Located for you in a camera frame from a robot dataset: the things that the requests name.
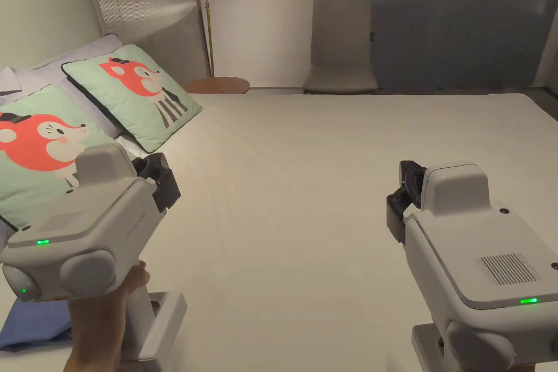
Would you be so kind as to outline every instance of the white wall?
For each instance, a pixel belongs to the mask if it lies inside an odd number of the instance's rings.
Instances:
[[[209,2],[217,76],[242,77],[253,87],[302,86],[310,65],[312,0]]]

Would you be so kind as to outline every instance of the upholstered headboard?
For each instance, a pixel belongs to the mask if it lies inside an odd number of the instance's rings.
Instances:
[[[31,68],[104,32],[97,0],[0,0],[0,70]]]

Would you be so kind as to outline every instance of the floor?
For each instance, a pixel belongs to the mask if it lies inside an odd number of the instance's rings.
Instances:
[[[380,89],[375,94],[383,95],[488,95],[494,93],[515,93],[515,90],[489,90],[489,89],[467,89],[467,90],[395,90]],[[558,121],[558,96],[545,89],[525,89],[521,93],[530,97],[540,109],[548,113]],[[301,95],[302,89],[250,89],[247,94],[267,95]]]

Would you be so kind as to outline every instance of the green led light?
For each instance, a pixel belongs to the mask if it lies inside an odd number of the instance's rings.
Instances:
[[[528,300],[521,300],[519,303],[521,304],[536,304],[538,302],[538,298],[529,298]]]

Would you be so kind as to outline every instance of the wooden side table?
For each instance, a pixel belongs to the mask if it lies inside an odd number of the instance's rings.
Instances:
[[[189,81],[182,88],[191,94],[243,95],[250,89],[250,84],[238,77],[208,77]]]

